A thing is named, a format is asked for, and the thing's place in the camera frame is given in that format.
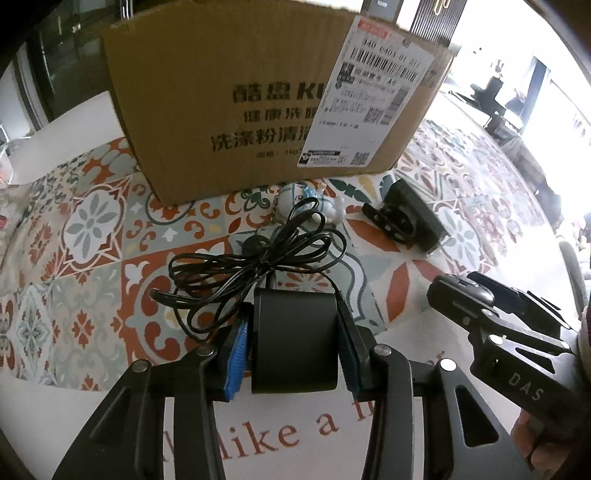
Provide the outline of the person's right hand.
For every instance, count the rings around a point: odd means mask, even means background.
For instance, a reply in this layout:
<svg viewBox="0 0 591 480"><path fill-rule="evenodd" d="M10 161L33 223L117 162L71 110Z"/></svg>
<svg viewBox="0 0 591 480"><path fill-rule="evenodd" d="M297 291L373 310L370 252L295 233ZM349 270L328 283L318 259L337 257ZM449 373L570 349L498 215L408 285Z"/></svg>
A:
<svg viewBox="0 0 591 480"><path fill-rule="evenodd" d="M542 443L529 426L531 415L522 410L511 430L511 437L521 455L529 459L535 470L555 474L563 465L570 447L557 443Z"/></svg>

